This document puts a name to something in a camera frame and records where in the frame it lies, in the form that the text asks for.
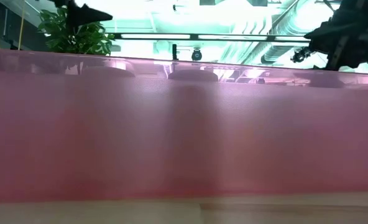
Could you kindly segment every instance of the ductwork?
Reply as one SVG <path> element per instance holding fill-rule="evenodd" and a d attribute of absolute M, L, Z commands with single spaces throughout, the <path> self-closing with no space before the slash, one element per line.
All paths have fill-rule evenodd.
<path fill-rule="evenodd" d="M 307 19 L 300 18 L 299 14 L 304 15 L 304 13 L 301 12 L 302 10 L 310 10 L 310 7 L 307 7 L 311 6 L 309 4 L 314 5 L 315 1 L 296 0 L 293 3 L 293 7 L 289 9 L 282 20 L 270 29 L 269 34 L 304 35 L 311 31 L 313 29 L 312 27 L 299 27 L 297 22 L 299 19 Z M 261 42 L 257 44 L 251 54 L 247 55 L 247 57 L 241 62 L 241 64 L 259 63 L 260 61 L 262 63 L 271 64 L 292 48 L 293 46 L 277 46 L 268 42 Z"/>

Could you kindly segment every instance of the ceiling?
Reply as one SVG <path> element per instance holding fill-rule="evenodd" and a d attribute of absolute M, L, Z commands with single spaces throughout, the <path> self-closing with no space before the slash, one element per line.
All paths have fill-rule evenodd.
<path fill-rule="evenodd" d="M 22 3 L 0 0 L 16 13 Z M 215 5 L 202 4 L 210 0 L 76 0 L 113 15 L 112 21 L 103 22 L 108 32 L 134 33 L 187 33 L 187 34 L 276 34 L 304 35 L 320 26 L 333 12 L 317 0 L 269 0 L 267 7 L 255 7 L 251 0 L 212 0 Z M 47 0 L 26 0 L 25 19 L 37 26 L 39 11 L 55 11 Z M 167 41 L 117 40 L 112 56 L 142 58 L 172 58 L 172 44 L 178 45 L 178 58 L 191 60 L 194 48 L 199 48 L 204 62 L 265 65 L 292 68 L 323 67 L 326 56 L 314 54 L 303 63 L 292 63 L 290 57 L 297 44 L 228 41 Z M 352 72 L 367 72 L 361 65 Z"/>

